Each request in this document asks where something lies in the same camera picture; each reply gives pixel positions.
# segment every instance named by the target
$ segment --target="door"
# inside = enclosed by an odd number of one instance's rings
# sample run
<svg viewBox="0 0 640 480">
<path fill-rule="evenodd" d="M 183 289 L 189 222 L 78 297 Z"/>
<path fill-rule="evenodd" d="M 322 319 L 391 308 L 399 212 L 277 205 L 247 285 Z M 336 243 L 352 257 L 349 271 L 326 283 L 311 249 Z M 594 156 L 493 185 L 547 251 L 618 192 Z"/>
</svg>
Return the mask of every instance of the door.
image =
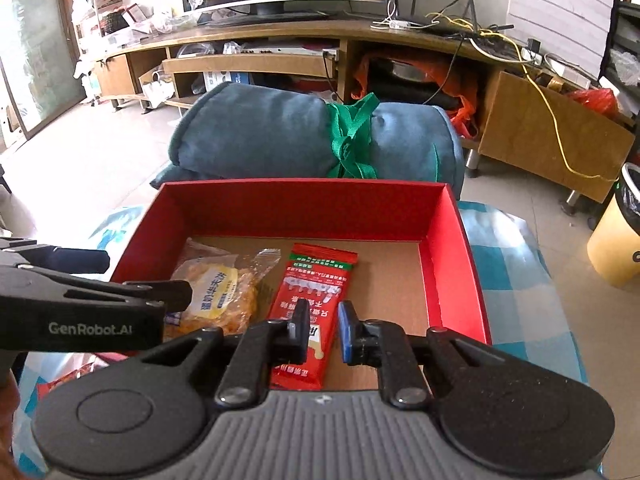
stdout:
<svg viewBox="0 0 640 480">
<path fill-rule="evenodd" d="M 59 0 L 0 0 L 0 57 L 27 139 L 84 98 L 60 8 Z"/>
</svg>

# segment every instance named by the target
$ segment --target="floor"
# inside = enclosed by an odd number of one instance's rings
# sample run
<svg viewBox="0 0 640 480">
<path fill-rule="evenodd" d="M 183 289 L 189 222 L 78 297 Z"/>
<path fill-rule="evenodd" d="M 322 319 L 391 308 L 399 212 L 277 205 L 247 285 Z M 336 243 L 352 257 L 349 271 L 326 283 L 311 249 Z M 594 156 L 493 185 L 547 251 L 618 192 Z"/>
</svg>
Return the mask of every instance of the floor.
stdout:
<svg viewBox="0 0 640 480">
<path fill-rule="evenodd" d="M 149 180 L 167 161 L 178 117 L 162 107 L 141 115 L 138 104 L 114 113 L 109 104 L 80 106 L 15 153 L 0 156 L 12 196 L 0 189 L 0 212 L 17 236 L 74 245 L 108 212 L 149 203 Z M 591 268 L 586 215 L 565 216 L 566 190 L 505 164 L 483 159 L 466 179 L 464 200 L 524 218 L 536 235 L 580 345 L 591 385 L 612 405 L 616 434 L 605 457 L 611 480 L 640 478 L 640 279 L 618 290 Z"/>
</svg>

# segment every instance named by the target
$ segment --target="wooden drawer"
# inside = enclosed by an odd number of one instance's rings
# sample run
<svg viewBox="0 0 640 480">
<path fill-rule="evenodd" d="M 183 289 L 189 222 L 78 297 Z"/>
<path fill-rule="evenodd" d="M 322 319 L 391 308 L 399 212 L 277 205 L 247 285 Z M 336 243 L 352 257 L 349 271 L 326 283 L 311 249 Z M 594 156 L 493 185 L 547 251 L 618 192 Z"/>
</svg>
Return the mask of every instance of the wooden drawer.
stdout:
<svg viewBox="0 0 640 480">
<path fill-rule="evenodd" d="M 103 96 L 136 94 L 136 82 L 131 76 L 126 54 L 96 62 L 94 73 Z"/>
<path fill-rule="evenodd" d="M 277 74 L 326 77 L 322 56 L 301 54 L 219 54 L 183 59 L 165 59 L 167 73 L 184 72 L 271 72 Z M 329 78 L 335 77 L 335 61 L 326 57 Z"/>
<path fill-rule="evenodd" d="M 546 88 L 542 91 L 558 120 L 562 160 L 554 122 L 533 86 L 505 72 L 495 72 L 486 86 L 477 118 L 482 134 L 481 155 L 502 160 L 552 182 L 603 202 L 618 177 L 634 136 L 618 124 L 585 106 Z"/>
</svg>

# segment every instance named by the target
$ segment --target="trash can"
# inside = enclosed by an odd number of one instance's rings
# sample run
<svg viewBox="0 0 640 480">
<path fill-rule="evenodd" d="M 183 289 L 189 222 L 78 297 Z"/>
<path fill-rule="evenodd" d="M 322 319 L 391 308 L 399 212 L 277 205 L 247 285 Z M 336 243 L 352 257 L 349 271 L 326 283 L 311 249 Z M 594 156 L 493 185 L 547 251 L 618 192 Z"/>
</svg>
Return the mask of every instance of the trash can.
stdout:
<svg viewBox="0 0 640 480">
<path fill-rule="evenodd" d="M 640 273 L 640 167 L 627 163 L 616 192 L 587 243 L 591 265 L 613 286 Z"/>
</svg>

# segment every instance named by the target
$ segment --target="blue and white tablecloth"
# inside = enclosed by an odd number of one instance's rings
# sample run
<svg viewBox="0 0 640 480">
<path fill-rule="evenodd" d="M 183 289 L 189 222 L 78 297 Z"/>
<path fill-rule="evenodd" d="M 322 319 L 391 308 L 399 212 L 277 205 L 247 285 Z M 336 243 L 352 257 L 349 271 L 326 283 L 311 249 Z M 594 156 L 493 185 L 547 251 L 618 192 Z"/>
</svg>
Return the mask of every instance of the blue and white tablecloth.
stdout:
<svg viewBox="0 0 640 480">
<path fill-rule="evenodd" d="M 527 223 L 480 203 L 459 202 L 458 206 L 480 277 L 494 346 L 586 382 L 562 304 Z M 113 262 L 110 270 L 122 256 L 143 211 L 140 206 L 120 209 L 92 235 L 87 248 L 107 250 Z M 31 434 L 36 385 L 65 375 L 90 358 L 89 354 L 39 352 L 28 356 L 14 419 L 14 457 L 28 476 L 40 478 L 46 471 Z"/>
</svg>

